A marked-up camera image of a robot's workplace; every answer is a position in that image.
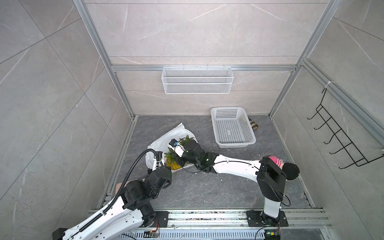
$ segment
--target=white plastic basket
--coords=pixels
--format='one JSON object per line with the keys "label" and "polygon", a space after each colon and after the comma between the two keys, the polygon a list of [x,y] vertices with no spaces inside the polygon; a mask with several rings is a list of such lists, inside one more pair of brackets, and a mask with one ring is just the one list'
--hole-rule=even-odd
{"label": "white plastic basket", "polygon": [[165,67],[161,75],[166,94],[229,93],[233,81],[230,67]]}
{"label": "white plastic basket", "polygon": [[256,142],[244,108],[212,108],[211,117],[215,140],[220,148],[246,147]]}

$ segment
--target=white plastic bag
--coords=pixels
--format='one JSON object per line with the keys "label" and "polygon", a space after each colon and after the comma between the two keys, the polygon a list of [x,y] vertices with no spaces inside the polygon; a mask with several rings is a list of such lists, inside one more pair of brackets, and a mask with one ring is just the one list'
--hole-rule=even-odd
{"label": "white plastic bag", "polygon": [[[157,140],[155,140],[153,143],[151,143],[148,148],[152,148],[155,151],[162,151],[163,156],[166,152],[169,152],[168,149],[168,143],[172,139],[176,139],[177,141],[180,138],[184,138],[186,136],[193,137],[194,140],[197,142],[195,135],[190,132],[188,129],[185,129],[183,123],[180,123],[177,127],[174,129],[170,130],[163,136],[159,137]],[[147,167],[150,169],[153,169],[155,166],[156,159],[154,158],[153,152],[147,152],[145,156],[145,162],[147,164]]]}

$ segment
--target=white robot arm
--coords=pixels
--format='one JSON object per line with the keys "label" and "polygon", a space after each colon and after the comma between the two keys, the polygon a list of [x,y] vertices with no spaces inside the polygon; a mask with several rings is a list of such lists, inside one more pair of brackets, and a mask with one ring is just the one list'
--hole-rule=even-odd
{"label": "white robot arm", "polygon": [[[233,174],[258,182],[265,197],[264,210],[260,216],[263,224],[275,226],[279,222],[286,175],[271,159],[248,161],[225,157],[205,152],[194,140],[182,146],[173,139],[169,146],[174,149],[176,162],[182,167],[189,162],[204,172]],[[161,166],[144,180],[130,181],[125,186],[137,162],[149,151],[154,153]],[[170,167],[163,166],[161,156],[162,152],[145,150],[133,163],[118,193],[108,205],[72,228],[57,229],[52,233],[53,240],[110,240],[130,229],[149,226],[156,215],[149,200],[156,198],[160,189],[168,187],[172,182]]]}
{"label": "white robot arm", "polygon": [[184,164],[183,160],[187,160],[206,172],[232,174],[255,182],[258,182],[259,179],[261,181],[259,182],[260,189],[265,197],[263,213],[266,215],[264,218],[267,218],[266,223],[274,225],[278,222],[286,175],[269,158],[262,161],[249,161],[207,153],[194,140],[182,146],[173,139],[169,146],[173,147],[177,154],[178,164],[181,166]]}

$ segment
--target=marble floor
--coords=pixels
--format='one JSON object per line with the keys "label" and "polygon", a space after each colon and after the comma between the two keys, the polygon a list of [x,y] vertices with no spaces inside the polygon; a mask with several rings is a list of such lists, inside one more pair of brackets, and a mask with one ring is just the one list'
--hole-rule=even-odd
{"label": "marble floor", "polygon": [[[201,147],[239,159],[261,159],[274,155],[287,161],[283,146],[268,116],[249,116],[258,125],[256,143],[245,148],[221,149],[215,142],[211,116],[139,116],[124,158],[118,183],[122,182],[136,157],[154,140],[183,123],[195,134]],[[137,164],[130,179],[137,179],[147,172],[145,158]],[[290,208],[309,208],[298,180],[286,182],[285,194],[290,198]],[[257,183],[230,174],[200,172],[192,174],[179,170],[172,174],[172,185],[151,200],[155,209],[211,209],[211,208],[263,208],[264,197]]]}

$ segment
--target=black metal hooks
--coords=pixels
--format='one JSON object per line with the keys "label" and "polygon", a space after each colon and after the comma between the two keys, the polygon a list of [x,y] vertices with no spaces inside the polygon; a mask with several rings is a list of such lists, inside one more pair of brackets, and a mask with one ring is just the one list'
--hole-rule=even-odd
{"label": "black metal hooks", "polygon": [[[370,162],[373,162],[373,161],[375,161],[375,160],[377,160],[377,159],[379,159],[379,158],[382,158],[382,157],[384,157],[384,154],[382,155],[382,156],[380,156],[380,157],[378,157],[378,158],[375,158],[375,159],[373,159],[373,160],[371,160],[371,161],[368,161],[365,157],[364,157],[364,155],[361,153],[361,151],[356,147],[356,145],[353,143],[353,141],[349,138],[349,136],[344,132],[344,130],[340,127],[340,125],[335,121],[335,119],[329,114],[329,112],[324,108],[324,106],[322,105],[322,103],[323,103],[323,99],[324,99],[324,96],[325,96],[325,93],[327,92],[327,89],[326,88],[324,88],[323,89],[323,91],[321,92],[321,93],[324,93],[323,94],[323,97],[322,97],[322,99],[321,99],[321,102],[320,102],[320,104],[319,104],[319,106],[317,106],[317,108],[316,108],[316,113],[311,117],[311,118],[307,118],[308,120],[311,120],[312,118],[314,118],[316,115],[319,115],[322,119],[323,119],[323,121],[324,121],[324,123],[319,127],[319,128],[313,128],[313,129],[315,129],[315,130],[318,130],[318,129],[320,129],[321,127],[323,127],[324,125],[327,125],[328,127],[329,127],[329,129],[332,131],[332,137],[331,137],[331,139],[328,141],[328,142],[324,142],[325,144],[329,144],[331,141],[332,141],[332,139],[333,139],[333,137],[336,137],[336,139],[339,141],[339,143],[343,146],[341,149],[339,149],[339,150],[337,150],[336,152],[333,152],[333,153],[331,153],[330,152],[330,154],[336,154],[336,153],[338,153],[338,152],[340,152],[341,150],[343,150],[343,149],[345,149],[345,151],[347,152],[347,154],[349,155],[349,157],[352,159],[352,161],[353,161],[353,163],[351,163],[350,165],[348,165],[348,166],[346,166],[346,167],[339,167],[340,169],[345,169],[345,168],[347,168],[347,167],[349,167],[349,166],[352,166],[352,165],[356,165],[356,166],[358,166],[358,167],[360,167],[360,166],[363,166],[363,165],[365,165],[365,164],[367,164],[367,163],[370,163]],[[324,119],[324,117],[320,114],[320,110],[324,110],[330,117],[329,117],[329,119],[328,120],[325,120]],[[328,121],[329,120],[333,120],[335,123],[336,123],[336,125],[338,126],[338,128],[339,128],[339,130],[337,130],[336,132],[335,131],[333,131],[333,129],[328,125]],[[342,144],[342,142],[340,141],[340,139],[338,138],[338,136],[336,135],[338,132],[342,132],[347,138],[348,138],[348,140],[350,141],[350,143],[348,143],[347,145],[343,145]],[[350,155],[350,153],[348,152],[348,150],[346,149],[346,147],[348,147],[348,146],[350,146],[350,145],[352,145],[352,147],[355,147],[356,148],[356,150],[361,154],[361,156],[362,156],[362,158],[360,159],[360,160],[357,160],[357,161],[355,161],[354,159],[353,159],[353,157]]]}

